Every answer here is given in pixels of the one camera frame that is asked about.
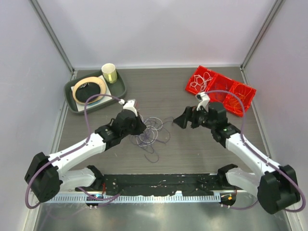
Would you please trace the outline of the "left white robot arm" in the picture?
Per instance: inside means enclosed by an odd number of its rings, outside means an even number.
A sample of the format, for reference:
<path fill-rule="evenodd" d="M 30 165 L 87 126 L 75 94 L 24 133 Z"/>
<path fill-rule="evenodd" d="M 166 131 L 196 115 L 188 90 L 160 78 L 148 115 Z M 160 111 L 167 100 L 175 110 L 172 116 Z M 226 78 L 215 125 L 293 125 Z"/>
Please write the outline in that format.
<path fill-rule="evenodd" d="M 26 192 L 33 192 L 40 203 L 51 200 L 61 190 L 87 187 L 92 192 L 102 188 L 102 175 L 94 167 L 72 171 L 84 160 L 101 154 L 130 135 L 140 135 L 146 129 L 139 113 L 124 109 L 110 123 L 100 126 L 86 139 L 57 153 L 36 154 L 26 172 Z"/>

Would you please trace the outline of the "red plastic divided bin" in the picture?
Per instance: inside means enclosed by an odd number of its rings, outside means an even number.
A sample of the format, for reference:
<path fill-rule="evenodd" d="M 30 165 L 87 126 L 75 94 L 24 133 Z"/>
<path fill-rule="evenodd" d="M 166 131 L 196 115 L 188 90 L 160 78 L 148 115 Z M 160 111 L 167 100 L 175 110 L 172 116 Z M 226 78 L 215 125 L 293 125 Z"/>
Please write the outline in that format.
<path fill-rule="evenodd" d="M 244 83 L 201 65 L 188 80 L 185 90 L 194 95 L 209 91 L 211 102 L 223 103 L 228 112 L 240 117 L 243 116 L 243 112 L 247 112 L 250 108 L 257 92 L 256 89 Z"/>

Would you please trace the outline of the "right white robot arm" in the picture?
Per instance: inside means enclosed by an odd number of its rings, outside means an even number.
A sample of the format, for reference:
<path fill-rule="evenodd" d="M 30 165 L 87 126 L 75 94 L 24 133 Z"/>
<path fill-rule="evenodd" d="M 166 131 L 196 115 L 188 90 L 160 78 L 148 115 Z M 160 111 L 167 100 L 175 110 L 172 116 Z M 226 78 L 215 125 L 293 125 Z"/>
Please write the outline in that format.
<path fill-rule="evenodd" d="M 247 191 L 269 214 L 298 202 L 302 206 L 297 211 L 305 208 L 306 199 L 298 187 L 295 170 L 290 165 L 281 166 L 254 147 L 236 126 L 228 122 L 223 104 L 210 103 L 207 110 L 203 106 L 188 106 L 173 122 L 182 129 L 188 122 L 191 128 L 210 129 L 216 142 L 236 154 L 252 170 L 247 173 L 232 164 L 221 168 L 217 178 L 221 189 L 235 186 Z"/>

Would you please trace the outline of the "dark green plastic tray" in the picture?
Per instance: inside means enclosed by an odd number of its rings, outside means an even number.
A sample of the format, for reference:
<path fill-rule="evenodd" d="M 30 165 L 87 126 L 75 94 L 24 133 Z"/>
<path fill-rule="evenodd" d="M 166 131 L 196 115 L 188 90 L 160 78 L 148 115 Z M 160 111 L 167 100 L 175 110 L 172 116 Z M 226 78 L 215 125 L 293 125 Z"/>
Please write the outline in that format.
<path fill-rule="evenodd" d="M 76 115 L 82 115 L 84 114 L 84 105 L 78 104 L 73 99 L 73 87 L 74 85 L 79 82 L 80 80 L 87 78 L 87 77 L 99 77 L 101 78 L 104 83 L 106 84 L 106 94 L 110 94 L 112 96 L 115 96 L 117 98 L 124 98 L 127 93 L 127 87 L 123 80 L 123 78 L 120 76 L 119 73 L 117 73 L 117 81 L 113 84 L 107 83 L 104 78 L 102 77 L 102 71 L 98 70 L 96 72 L 92 72 L 87 75 L 82 75 L 81 77 L 76 77 L 74 80 L 71 80 L 67 82 L 64 86 L 64 96 L 66 103 L 68 105 L 69 110 Z M 98 111 L 100 109 L 103 109 L 107 106 L 110 106 L 112 104 L 116 103 L 116 100 L 110 98 L 110 97 L 103 97 L 100 101 L 92 104 L 87 105 L 87 113 L 92 113 L 95 111 Z"/>

